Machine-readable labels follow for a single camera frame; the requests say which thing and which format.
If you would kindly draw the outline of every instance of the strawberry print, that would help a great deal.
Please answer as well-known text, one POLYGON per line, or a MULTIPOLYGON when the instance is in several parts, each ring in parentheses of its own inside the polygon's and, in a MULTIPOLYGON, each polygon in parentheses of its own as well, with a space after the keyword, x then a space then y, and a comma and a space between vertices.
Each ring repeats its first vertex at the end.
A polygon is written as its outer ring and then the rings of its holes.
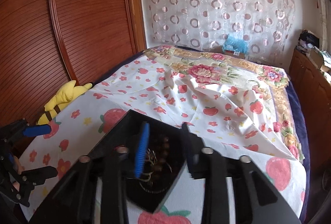
POLYGON ((144 68, 139 68, 138 69, 138 73, 140 73, 140 74, 147 74, 148 73, 148 70, 147 69, 144 69, 144 68))
POLYGON ((71 118, 77 118, 80 115, 79 109, 71 113, 71 118))
POLYGON ((37 156, 37 152, 36 152, 35 150, 32 150, 29 156, 30 156, 29 161, 30 161, 30 162, 34 162, 34 159, 35 159, 36 156, 37 156))
POLYGON ((171 99, 167 100, 167 104, 169 104, 169 105, 173 105, 175 102, 176 102, 176 100, 173 97, 171 99))
POLYGON ((231 104, 227 103, 227 104, 225 105, 225 110, 226 110, 226 111, 229 111, 230 109, 232 109, 232 106, 231 106, 231 104))
POLYGON ((256 99, 255 102, 252 102, 252 103, 249 104, 249 109, 253 113, 261 114, 262 113, 262 110, 263 110, 263 105, 261 104, 260 101, 258 101, 256 99))
POLYGON ((163 73, 163 72, 164 72, 164 69, 163 69, 163 68, 157 68, 157 69, 156 69, 156 72, 157 72, 157 73, 163 73))
POLYGON ((249 145, 247 147, 244 147, 248 150, 251 150, 251 151, 258 151, 259 150, 259 146, 258 145, 249 145))
POLYGON ((160 107, 160 106, 154 108, 153 110, 155 110, 158 113, 166 114, 166 111, 162 107, 160 107))
POLYGON ((61 151, 65 151, 67 150, 68 146, 69 146, 69 140, 64 139, 61 141, 59 148, 61 149, 61 151))
POLYGON ((154 88, 154 87, 148 87, 148 88, 146 89, 146 91, 148 91, 148 92, 153 92, 153 91, 158 92, 158 89, 156 89, 156 88, 154 88))
POLYGON ((125 110, 121 108, 113 108, 108 110, 104 115, 100 115, 102 124, 99 128, 99 133, 107 133, 124 115, 125 110))
POLYGON ((273 157, 267 161, 266 173, 278 191, 283 191, 291 179, 291 163, 288 159, 273 157))
POLYGON ((147 115, 146 112, 144 112, 143 110, 140 110, 140 109, 138 109, 138 108, 134 108, 134 110, 138 111, 138 112, 141 113, 141 114, 147 115))
POLYGON ((235 112, 237 114, 237 116, 240 117, 241 115, 244 114, 243 110, 244 110, 243 107, 237 107, 237 108, 234 109, 233 112, 235 112))
POLYGON ((47 153, 47 155, 44 155, 44 159, 42 160, 42 163, 47 166, 50 160, 51 160, 51 156, 49 156, 49 153, 47 153))
POLYGON ((53 120, 51 120, 48 123, 48 125, 51 127, 51 132, 49 134, 44 134, 43 135, 44 139, 48 139, 48 138, 51 138, 52 136, 54 136, 58 132, 60 124, 61 124, 61 122, 56 121, 56 117, 53 120))
POLYGON ((218 126, 218 124, 216 123, 216 122, 208 122, 208 125, 210 125, 210 126, 218 126))
POLYGON ((228 91, 231 92, 232 95, 238 93, 238 89, 235 86, 232 86, 230 89, 228 89, 228 91))
POLYGON ((186 92, 187 92, 187 85, 178 86, 178 93, 186 93, 186 92))
POLYGON ((245 135, 245 138, 248 139, 248 138, 250 138, 250 137, 253 137, 253 136, 256 135, 257 132, 258 132, 258 131, 251 131, 251 132, 249 132, 248 134, 245 135))
POLYGON ((103 94, 101 94, 101 93, 94 93, 93 96, 95 96, 97 99, 100 99, 100 98, 102 98, 102 97, 106 97, 106 98, 108 98, 107 96, 105 96, 105 95, 103 95, 103 94))
POLYGON ((58 177, 61 179, 66 172, 70 169, 71 163, 70 161, 64 161, 63 159, 59 159, 58 166, 56 170, 58 171, 58 177))
POLYGON ((214 116, 218 113, 218 109, 215 107, 205 107, 203 113, 208 116, 214 116))

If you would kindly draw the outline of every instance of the bed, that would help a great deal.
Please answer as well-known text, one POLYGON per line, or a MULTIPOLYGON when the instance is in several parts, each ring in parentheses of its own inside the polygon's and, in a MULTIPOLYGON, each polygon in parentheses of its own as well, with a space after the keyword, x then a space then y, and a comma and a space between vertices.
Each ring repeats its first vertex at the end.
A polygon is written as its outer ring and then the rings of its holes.
MULTIPOLYGON (((88 154, 129 109, 178 128, 188 122, 192 133, 226 157, 249 155, 304 220, 307 133, 285 71, 168 45, 138 53, 110 70, 50 122, 51 134, 28 146, 20 158, 25 169, 50 165, 58 171, 31 193, 29 208, 22 206, 28 220, 78 157, 88 154)), ((203 187, 185 170, 160 213, 150 215, 128 203, 130 223, 170 216, 200 223, 203 187)))

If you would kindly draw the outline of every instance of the sheer curtain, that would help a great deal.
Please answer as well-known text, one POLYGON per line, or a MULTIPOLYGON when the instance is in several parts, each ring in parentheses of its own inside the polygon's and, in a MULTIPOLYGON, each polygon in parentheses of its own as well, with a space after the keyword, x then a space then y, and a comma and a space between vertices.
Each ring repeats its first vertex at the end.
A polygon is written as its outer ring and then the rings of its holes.
POLYGON ((148 0, 154 39, 202 51, 217 50, 228 36, 243 39, 249 55, 282 65, 294 19, 294 0, 148 0))

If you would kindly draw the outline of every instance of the stuffed toy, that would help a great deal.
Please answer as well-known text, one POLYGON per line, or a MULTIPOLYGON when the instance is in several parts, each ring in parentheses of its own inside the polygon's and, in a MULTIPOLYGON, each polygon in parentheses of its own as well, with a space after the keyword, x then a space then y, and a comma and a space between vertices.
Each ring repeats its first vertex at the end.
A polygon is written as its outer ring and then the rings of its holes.
POLYGON ((66 108, 78 96, 87 92, 93 87, 92 83, 87 83, 84 86, 76 86, 76 81, 71 80, 64 84, 52 97, 47 104, 45 104, 45 113, 40 117, 37 125, 47 124, 54 117, 66 108))

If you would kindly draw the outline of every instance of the wooden dresser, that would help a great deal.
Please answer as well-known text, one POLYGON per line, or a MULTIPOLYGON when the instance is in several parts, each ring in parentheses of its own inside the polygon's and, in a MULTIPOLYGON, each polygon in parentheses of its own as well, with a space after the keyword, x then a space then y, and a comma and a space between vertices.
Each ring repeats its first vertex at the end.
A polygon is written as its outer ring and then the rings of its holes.
POLYGON ((314 173, 331 161, 331 85, 312 62, 296 49, 289 76, 305 117, 314 173))

